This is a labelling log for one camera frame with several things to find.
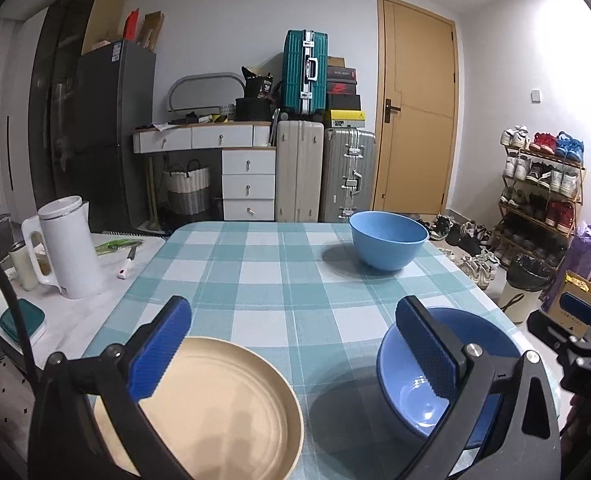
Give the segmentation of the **wooden door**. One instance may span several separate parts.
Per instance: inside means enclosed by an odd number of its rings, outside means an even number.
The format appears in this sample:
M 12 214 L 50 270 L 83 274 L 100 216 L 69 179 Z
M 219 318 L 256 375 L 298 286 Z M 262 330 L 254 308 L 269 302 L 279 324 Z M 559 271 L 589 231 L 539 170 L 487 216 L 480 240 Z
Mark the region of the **wooden door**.
M 378 0 L 378 160 L 373 206 L 444 210 L 454 164 L 459 61 L 454 21 L 401 0 Z

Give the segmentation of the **white drawer desk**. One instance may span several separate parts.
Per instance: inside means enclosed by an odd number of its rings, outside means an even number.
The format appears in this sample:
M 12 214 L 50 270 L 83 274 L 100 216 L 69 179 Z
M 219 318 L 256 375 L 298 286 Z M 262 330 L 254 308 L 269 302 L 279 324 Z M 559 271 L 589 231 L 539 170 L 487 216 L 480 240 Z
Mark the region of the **white drawer desk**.
M 218 150 L 221 153 L 223 218 L 275 220 L 276 148 L 267 122 L 211 122 L 138 130 L 136 154 Z

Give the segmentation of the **stack of shoe boxes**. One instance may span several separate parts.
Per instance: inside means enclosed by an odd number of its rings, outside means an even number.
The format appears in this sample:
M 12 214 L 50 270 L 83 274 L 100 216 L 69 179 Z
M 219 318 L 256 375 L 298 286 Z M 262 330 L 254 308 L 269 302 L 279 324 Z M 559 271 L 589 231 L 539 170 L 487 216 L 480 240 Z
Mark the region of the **stack of shoe boxes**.
M 346 66 L 344 58 L 328 58 L 324 123 L 328 128 L 366 126 L 366 113 L 357 92 L 357 71 Z

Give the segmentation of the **oval mirror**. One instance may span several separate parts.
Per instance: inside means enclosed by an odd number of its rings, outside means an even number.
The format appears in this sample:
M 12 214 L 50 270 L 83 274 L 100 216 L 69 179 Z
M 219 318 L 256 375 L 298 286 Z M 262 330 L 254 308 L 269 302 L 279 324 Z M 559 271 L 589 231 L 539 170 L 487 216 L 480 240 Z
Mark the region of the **oval mirror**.
M 234 105 L 245 94 L 245 81 L 235 73 L 184 76 L 172 84 L 166 97 L 170 113 L 213 112 Z

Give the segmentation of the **teal suitcase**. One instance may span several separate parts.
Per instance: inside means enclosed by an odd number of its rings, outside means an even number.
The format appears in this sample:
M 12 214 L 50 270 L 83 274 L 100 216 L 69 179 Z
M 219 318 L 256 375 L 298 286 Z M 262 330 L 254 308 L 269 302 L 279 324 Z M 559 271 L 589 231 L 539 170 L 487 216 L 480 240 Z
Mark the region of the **teal suitcase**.
M 282 52 L 282 111 L 288 116 L 326 110 L 328 35 L 309 29 L 287 32 Z

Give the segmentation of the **silver suitcase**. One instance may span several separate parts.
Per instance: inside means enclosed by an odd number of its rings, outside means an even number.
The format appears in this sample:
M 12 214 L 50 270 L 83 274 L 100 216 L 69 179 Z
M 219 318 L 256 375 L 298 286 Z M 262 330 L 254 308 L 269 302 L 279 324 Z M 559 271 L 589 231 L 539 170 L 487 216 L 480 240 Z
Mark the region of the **silver suitcase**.
M 325 130 L 320 222 L 346 223 L 355 212 L 371 208 L 376 155 L 372 132 L 353 127 Z

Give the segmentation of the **light blue deep bowl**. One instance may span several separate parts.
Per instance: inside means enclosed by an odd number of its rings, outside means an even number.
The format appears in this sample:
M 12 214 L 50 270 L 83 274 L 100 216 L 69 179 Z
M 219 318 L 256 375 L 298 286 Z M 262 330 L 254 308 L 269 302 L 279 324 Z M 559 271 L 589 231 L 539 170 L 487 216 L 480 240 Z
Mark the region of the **light blue deep bowl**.
M 404 269 L 429 240 L 429 232 L 421 223 L 393 212 L 355 212 L 349 224 L 361 260 L 383 272 Z

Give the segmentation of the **purple yoga mat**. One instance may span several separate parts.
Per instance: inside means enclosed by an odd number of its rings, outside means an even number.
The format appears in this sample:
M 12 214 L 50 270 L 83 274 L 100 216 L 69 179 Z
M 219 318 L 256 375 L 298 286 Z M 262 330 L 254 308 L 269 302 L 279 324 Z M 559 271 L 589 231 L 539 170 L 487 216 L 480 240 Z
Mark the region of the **purple yoga mat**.
M 582 220 L 575 231 L 575 237 L 568 248 L 561 267 L 545 296 L 542 309 L 547 312 L 553 305 L 558 292 L 561 291 L 565 274 L 571 271 L 582 278 L 588 278 L 591 273 L 591 224 Z

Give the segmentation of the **shoe rack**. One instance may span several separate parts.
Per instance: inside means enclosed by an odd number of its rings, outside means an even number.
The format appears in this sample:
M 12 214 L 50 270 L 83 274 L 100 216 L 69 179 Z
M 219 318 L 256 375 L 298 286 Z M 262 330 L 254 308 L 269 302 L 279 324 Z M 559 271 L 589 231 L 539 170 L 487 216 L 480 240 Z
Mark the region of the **shoe rack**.
M 524 126 L 504 130 L 499 143 L 506 159 L 501 221 L 492 236 L 496 257 L 505 268 L 527 255 L 557 270 L 583 206 L 584 143 L 564 131 L 530 134 Z

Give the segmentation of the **teal plaid tablecloth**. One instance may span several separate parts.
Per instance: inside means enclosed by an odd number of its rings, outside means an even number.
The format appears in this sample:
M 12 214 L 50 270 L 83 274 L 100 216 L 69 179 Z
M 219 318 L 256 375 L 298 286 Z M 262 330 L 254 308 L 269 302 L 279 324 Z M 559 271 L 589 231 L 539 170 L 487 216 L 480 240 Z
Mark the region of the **teal plaid tablecloth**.
M 240 344 L 294 387 L 305 423 L 299 479 L 391 479 L 411 459 L 384 421 L 376 377 L 397 302 L 486 318 L 521 350 L 530 341 L 431 244 L 383 274 L 355 254 L 337 223 L 199 222 L 171 235 L 87 347 L 123 342 L 170 297 L 192 306 L 192 335 Z

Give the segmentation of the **black bag on desk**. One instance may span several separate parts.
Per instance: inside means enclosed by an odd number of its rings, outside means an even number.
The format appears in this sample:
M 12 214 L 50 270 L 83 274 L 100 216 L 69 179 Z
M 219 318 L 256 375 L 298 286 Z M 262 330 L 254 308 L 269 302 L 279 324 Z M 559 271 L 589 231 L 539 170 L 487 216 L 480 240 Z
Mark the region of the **black bag on desk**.
M 269 122 L 274 113 L 273 96 L 274 76 L 271 73 L 260 74 L 246 66 L 241 67 L 244 76 L 244 96 L 235 102 L 237 122 Z

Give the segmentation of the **woven laundry basket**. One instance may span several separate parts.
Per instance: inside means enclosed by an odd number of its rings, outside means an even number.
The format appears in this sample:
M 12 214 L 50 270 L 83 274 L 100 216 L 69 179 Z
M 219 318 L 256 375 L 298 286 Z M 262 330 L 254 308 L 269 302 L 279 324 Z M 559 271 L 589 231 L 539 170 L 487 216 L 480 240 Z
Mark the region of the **woven laundry basket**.
M 186 166 L 173 165 L 164 169 L 163 183 L 174 214 L 194 216 L 209 209 L 210 169 L 198 159 L 190 159 Z

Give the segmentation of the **dark blue shallow bowl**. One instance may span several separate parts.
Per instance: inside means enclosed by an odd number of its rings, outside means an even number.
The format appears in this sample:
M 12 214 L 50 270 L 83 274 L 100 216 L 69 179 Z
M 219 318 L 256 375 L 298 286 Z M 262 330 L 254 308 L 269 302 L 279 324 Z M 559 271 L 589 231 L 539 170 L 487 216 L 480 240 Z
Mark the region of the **dark blue shallow bowl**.
M 439 307 L 431 307 L 429 311 L 465 344 L 480 344 L 492 356 L 520 356 L 512 339 L 479 315 Z M 419 448 L 448 408 L 448 400 L 433 392 L 413 352 L 394 325 L 381 341 L 376 370 L 383 397 L 384 421 L 399 440 Z

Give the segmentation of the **white handled knife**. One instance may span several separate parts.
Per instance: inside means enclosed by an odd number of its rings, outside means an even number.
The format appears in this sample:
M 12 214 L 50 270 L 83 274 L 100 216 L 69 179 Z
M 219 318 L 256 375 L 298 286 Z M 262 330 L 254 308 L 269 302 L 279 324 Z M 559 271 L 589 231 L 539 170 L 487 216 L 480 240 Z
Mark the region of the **white handled knife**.
M 133 246 L 130 248 L 130 250 L 128 251 L 128 254 L 126 255 L 126 258 L 122 264 L 122 266 L 120 267 L 120 270 L 117 274 L 117 278 L 119 280 L 125 280 L 125 278 L 128 277 L 128 272 L 130 272 L 131 270 L 131 266 L 133 264 L 133 261 L 135 259 L 136 256 L 136 252 L 137 252 L 137 247 Z

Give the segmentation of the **beige plate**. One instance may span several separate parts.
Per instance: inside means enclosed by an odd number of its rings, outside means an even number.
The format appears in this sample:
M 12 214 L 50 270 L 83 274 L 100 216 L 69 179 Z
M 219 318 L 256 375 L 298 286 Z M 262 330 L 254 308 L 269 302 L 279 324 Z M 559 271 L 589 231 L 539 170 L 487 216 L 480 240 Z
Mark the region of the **beige plate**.
M 270 362 L 229 341 L 185 338 L 138 406 L 195 479 L 287 479 L 300 458 L 294 390 Z

